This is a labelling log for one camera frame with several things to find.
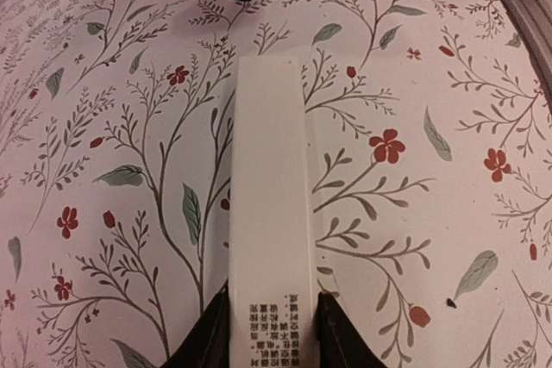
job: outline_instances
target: floral tablecloth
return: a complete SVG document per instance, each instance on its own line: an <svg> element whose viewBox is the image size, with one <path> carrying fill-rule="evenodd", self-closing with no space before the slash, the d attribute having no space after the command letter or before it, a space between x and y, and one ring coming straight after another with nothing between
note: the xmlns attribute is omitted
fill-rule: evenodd
<svg viewBox="0 0 552 368"><path fill-rule="evenodd" d="M552 117L499 0L9 0L0 33L0 366L175 351L228 276L237 60L271 53L304 62L318 285L376 354L550 365Z"/></svg>

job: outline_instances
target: white cardboard box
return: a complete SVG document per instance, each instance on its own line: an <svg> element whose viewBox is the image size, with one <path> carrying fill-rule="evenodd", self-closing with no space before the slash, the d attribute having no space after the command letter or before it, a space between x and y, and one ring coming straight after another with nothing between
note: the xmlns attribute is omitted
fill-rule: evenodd
<svg viewBox="0 0 552 368"><path fill-rule="evenodd" d="M229 236L230 368L319 366L310 193L298 62L241 58Z"/></svg>

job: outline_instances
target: leaf pattern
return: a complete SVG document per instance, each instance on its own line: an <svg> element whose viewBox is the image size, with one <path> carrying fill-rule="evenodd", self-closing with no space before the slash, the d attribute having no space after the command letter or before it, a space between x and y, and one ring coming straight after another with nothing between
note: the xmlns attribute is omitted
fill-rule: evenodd
<svg viewBox="0 0 552 368"><path fill-rule="evenodd" d="M508 47L521 47L521 37L519 34L514 34L506 45Z"/></svg>
<svg viewBox="0 0 552 368"><path fill-rule="evenodd" d="M186 184L182 185L184 187L182 212L184 213L184 218L188 225L191 243L192 245L196 245L199 241L199 232L201 231L201 211L199 208L198 195Z"/></svg>
<svg viewBox="0 0 552 368"><path fill-rule="evenodd" d="M144 52L146 52L146 47L144 47L140 52L138 52L138 54L135 56L134 59L132 59L132 63L130 64L130 68L129 68L129 73L132 75L133 73L135 73L136 71L138 71L138 69L140 69L140 61L141 61L141 56L144 54Z"/></svg>
<svg viewBox="0 0 552 368"><path fill-rule="evenodd" d="M113 186L121 185L133 185L137 187L144 181L142 177L142 170L136 165L121 165L110 172L99 176L94 180L104 181L105 183Z"/></svg>
<svg viewBox="0 0 552 368"><path fill-rule="evenodd" d="M100 22L86 23L86 30L89 34L99 34L101 30L105 28L105 25Z"/></svg>
<svg viewBox="0 0 552 368"><path fill-rule="evenodd" d="M14 237L8 241L8 252L14 261L14 272L16 274L17 282L22 266L21 241L18 237Z"/></svg>
<svg viewBox="0 0 552 368"><path fill-rule="evenodd" d="M387 48L387 46L395 39L395 34L397 33L399 26L396 26L393 29L389 29L387 32L385 32L381 38L379 39L379 47L384 50Z"/></svg>
<svg viewBox="0 0 552 368"><path fill-rule="evenodd" d="M495 252L486 250L480 253L462 276L456 289L455 300L464 293L477 290L498 266L499 258Z"/></svg>
<svg viewBox="0 0 552 368"><path fill-rule="evenodd" d="M389 8L389 13L401 13L407 16L425 15L425 12L423 10L401 6L400 4L395 4L394 6Z"/></svg>
<svg viewBox="0 0 552 368"><path fill-rule="evenodd" d="M155 368L143 355L132 349L130 346L120 340L111 340L121 351L122 360L127 368Z"/></svg>
<svg viewBox="0 0 552 368"><path fill-rule="evenodd" d="M140 8L138 8L137 10L135 10L134 12L132 12L129 17L127 17L127 22L130 22L132 21L135 17L137 17L140 13L143 13L145 12L146 10L150 9L150 8L153 8L154 4L147 4L145 6L141 6Z"/></svg>
<svg viewBox="0 0 552 368"><path fill-rule="evenodd" d="M56 98L56 96L58 95L58 92L60 92L61 77L63 77L64 71L65 71L65 68L60 68L52 75L50 75L46 80L46 87L50 91L52 98Z"/></svg>
<svg viewBox="0 0 552 368"><path fill-rule="evenodd" d="M317 44L318 42L327 41L342 30L341 25L337 23L329 23L318 31L315 37L312 39L312 45Z"/></svg>
<svg viewBox="0 0 552 368"><path fill-rule="evenodd" d="M448 142L439 134L430 117L430 109L426 107L423 117L423 129L430 140L431 145L436 149L439 157L445 161L452 161L452 153Z"/></svg>

